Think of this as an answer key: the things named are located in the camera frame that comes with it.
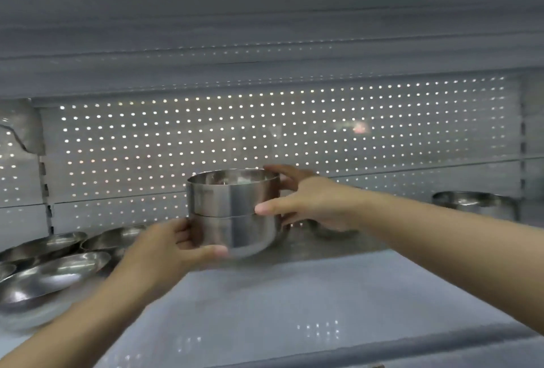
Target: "person's left hand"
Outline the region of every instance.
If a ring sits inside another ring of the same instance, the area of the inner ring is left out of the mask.
[[[191,269],[227,255],[224,246],[194,248],[188,220],[173,219],[142,232],[105,283],[139,298],[145,306],[171,290]]]

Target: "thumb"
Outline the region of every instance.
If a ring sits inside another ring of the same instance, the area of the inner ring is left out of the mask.
[[[273,214],[286,214],[298,212],[300,208],[300,199],[296,193],[284,196],[282,198],[268,200],[255,206],[255,213],[262,216]]]
[[[228,256],[228,248],[222,245],[208,245],[201,248],[181,250],[183,260],[190,267],[203,265]]]

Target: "person's right hand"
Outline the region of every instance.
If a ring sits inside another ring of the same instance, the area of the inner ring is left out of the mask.
[[[332,230],[355,228],[353,218],[357,205],[361,205],[360,189],[340,185],[311,170],[300,170],[289,165],[267,165],[271,172],[285,176],[282,189],[294,191],[289,196],[272,199],[255,206],[260,215],[283,215],[283,223],[313,219]]]

